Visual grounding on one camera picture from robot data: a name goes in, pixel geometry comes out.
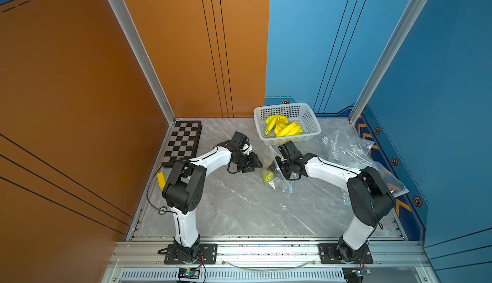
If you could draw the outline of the yellow banana bunch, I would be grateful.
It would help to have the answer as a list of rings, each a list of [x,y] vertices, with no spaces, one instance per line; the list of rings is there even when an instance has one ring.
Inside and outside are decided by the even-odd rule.
[[[275,136],[277,138],[297,136],[302,134],[302,127],[297,123],[278,123],[274,129]]]
[[[265,120],[266,129],[265,129],[264,135],[266,135],[266,136],[269,135],[271,133],[271,131],[275,129],[275,127],[276,127],[276,125],[278,123],[288,124],[287,117],[285,117],[283,115],[272,115],[272,116],[269,116]]]
[[[267,170],[267,171],[263,174],[263,181],[264,181],[265,183],[269,183],[270,181],[272,181],[272,180],[273,180],[274,176],[275,176],[275,173],[274,173],[274,172],[272,172],[272,171],[268,171],[268,170]]]

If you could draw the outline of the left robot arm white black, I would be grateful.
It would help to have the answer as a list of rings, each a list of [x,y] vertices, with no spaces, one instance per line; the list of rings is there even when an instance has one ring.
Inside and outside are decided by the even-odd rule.
[[[200,235],[196,225],[196,208],[201,201],[206,177],[215,170],[236,165],[230,174],[249,173],[263,165],[246,135],[233,137],[214,146],[202,156],[176,161],[162,189],[169,212],[173,215],[175,237],[167,252],[184,261],[194,262],[200,255]]]

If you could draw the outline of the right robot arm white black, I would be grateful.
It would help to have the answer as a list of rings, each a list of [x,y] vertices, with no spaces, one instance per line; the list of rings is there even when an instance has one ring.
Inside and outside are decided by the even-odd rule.
[[[396,205],[396,199],[380,173],[371,166],[351,170],[313,153],[302,154],[291,141],[278,149],[281,156],[275,157],[274,164],[286,180],[316,178],[348,193],[354,217],[338,240],[337,258],[343,263],[361,261],[368,252],[369,238]]]

